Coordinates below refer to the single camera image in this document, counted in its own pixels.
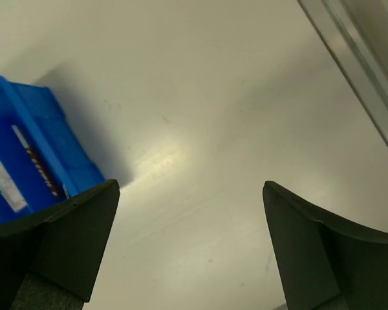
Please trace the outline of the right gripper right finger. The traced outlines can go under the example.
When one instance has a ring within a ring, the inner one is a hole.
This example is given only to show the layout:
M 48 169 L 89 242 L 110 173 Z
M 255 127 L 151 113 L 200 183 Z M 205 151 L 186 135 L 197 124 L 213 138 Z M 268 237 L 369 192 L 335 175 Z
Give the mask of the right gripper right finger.
M 263 203 L 288 309 L 388 309 L 388 233 L 274 181 Z

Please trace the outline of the clear packet with print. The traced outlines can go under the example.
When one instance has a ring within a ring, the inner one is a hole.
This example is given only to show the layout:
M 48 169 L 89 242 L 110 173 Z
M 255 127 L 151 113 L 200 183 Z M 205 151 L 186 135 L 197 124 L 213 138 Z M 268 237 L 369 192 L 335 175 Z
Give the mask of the clear packet with print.
M 12 177 L 0 161 L 0 194 L 14 212 L 19 212 L 27 206 Z

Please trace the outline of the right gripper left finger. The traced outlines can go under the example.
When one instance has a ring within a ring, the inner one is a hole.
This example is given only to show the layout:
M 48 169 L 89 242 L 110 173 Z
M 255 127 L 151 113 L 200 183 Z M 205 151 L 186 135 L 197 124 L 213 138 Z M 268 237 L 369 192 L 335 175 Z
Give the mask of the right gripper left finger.
M 118 208 L 114 179 L 0 225 L 0 309 L 83 309 Z

